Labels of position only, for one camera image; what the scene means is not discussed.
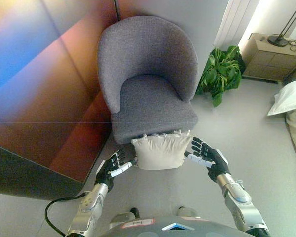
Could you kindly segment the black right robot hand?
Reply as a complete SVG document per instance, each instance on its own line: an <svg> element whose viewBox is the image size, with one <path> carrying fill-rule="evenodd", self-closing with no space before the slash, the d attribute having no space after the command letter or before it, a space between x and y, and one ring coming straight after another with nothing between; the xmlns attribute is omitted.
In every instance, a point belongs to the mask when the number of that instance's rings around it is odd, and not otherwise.
<svg viewBox="0 0 296 237"><path fill-rule="evenodd" d="M208 176L214 182L221 174L231 174L228 168L228 161L218 149L214 149L198 137L193 137L191 142L193 153L184 152L186 158L204 165L208 169Z"/></svg>

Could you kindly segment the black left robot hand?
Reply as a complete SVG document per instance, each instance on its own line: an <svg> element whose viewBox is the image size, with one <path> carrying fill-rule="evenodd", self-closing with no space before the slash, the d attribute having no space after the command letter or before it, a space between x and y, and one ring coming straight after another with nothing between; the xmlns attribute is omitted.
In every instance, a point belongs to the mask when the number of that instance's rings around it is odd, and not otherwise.
<svg viewBox="0 0 296 237"><path fill-rule="evenodd" d="M125 152L120 149L113 153L111 157L104 162L99 172L96 174L96 180L94 185L103 183L108 187L108 192L112 190L114 186L114 177L117 176L117 171L120 173L124 172L123 168L130 168L136 164L136 161L130 160L128 162L123 162L125 158Z"/></svg>

